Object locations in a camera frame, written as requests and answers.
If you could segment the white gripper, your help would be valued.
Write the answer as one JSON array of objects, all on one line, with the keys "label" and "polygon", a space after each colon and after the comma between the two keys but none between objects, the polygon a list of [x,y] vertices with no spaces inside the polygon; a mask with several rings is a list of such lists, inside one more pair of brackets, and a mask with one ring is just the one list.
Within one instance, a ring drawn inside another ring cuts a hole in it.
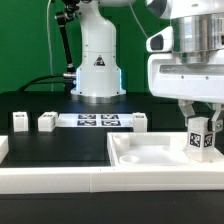
[{"label": "white gripper", "polygon": [[[148,85],[153,96],[179,99],[188,126],[188,120],[195,116],[193,101],[224,103],[224,53],[211,53],[208,63],[196,65],[182,64],[173,53],[153,54],[148,59]],[[224,104],[213,104],[212,109],[208,130],[220,132],[224,128]]]}]

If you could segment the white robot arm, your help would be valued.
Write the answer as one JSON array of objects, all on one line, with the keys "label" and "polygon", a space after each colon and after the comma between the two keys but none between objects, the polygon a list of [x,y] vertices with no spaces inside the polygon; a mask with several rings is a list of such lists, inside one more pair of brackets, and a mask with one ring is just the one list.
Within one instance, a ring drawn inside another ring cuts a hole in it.
[{"label": "white robot arm", "polygon": [[[62,0],[57,13],[67,60],[65,77],[73,81],[73,99],[107,103],[123,97],[117,64],[117,27],[104,18],[102,7],[132,6],[136,0]],[[224,129],[224,0],[145,0],[155,17],[169,22],[146,40],[135,41],[129,30],[127,54],[134,46],[149,53],[148,87],[152,95],[179,101],[185,119],[193,121],[195,102],[211,103],[208,130]]]}]

